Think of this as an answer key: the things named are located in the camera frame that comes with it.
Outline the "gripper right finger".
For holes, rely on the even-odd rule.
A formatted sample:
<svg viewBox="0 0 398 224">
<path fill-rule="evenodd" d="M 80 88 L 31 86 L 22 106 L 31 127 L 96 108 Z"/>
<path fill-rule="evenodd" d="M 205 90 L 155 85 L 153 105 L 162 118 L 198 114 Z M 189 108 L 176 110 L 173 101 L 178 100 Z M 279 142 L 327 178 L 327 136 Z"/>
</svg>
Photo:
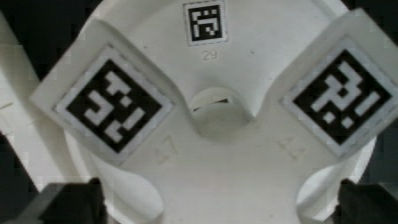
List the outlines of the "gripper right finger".
<svg viewBox="0 0 398 224">
<path fill-rule="evenodd" d="M 398 224 L 398 184 L 341 181 L 334 224 Z"/>
</svg>

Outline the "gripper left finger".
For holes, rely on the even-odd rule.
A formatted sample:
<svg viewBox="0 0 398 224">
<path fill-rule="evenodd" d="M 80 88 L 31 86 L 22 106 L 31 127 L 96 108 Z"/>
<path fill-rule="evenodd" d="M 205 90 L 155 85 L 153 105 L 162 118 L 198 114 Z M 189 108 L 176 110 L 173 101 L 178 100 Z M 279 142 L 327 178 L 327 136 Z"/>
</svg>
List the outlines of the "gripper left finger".
<svg viewBox="0 0 398 224">
<path fill-rule="evenodd" d="M 107 224 L 102 181 L 52 183 L 32 200 L 15 224 Z"/>
</svg>

